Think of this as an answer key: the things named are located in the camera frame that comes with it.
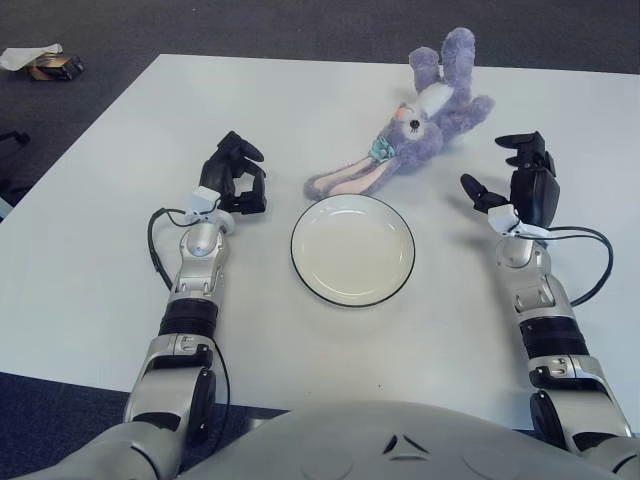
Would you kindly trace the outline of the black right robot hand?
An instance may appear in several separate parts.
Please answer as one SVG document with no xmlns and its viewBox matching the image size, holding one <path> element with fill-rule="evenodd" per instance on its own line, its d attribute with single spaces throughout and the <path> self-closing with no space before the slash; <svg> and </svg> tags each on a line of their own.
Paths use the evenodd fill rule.
<svg viewBox="0 0 640 480">
<path fill-rule="evenodd" d="M 560 186 L 556 180 L 553 157 L 546 150 L 545 140 L 535 131 L 497 137 L 497 145 L 513 149 L 516 154 L 505 160 L 514 167 L 508 198 L 490 192 L 469 174 L 460 183 L 472 200 L 475 210 L 488 214 L 490 209 L 512 205 L 520 220 L 536 227 L 547 228 L 555 216 Z"/>
</svg>

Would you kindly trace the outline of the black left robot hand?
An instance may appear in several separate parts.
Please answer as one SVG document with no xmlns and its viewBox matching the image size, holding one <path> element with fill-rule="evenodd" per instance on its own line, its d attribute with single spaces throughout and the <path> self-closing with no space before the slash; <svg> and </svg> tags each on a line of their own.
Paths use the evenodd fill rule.
<svg viewBox="0 0 640 480">
<path fill-rule="evenodd" d="M 258 166 L 264 155 L 234 131 L 218 143 L 217 150 L 204 163 L 199 185 L 220 195 L 218 208 L 242 215 L 263 213 L 266 210 L 266 172 Z M 244 174 L 253 178 L 252 188 L 236 194 L 234 181 Z"/>
</svg>

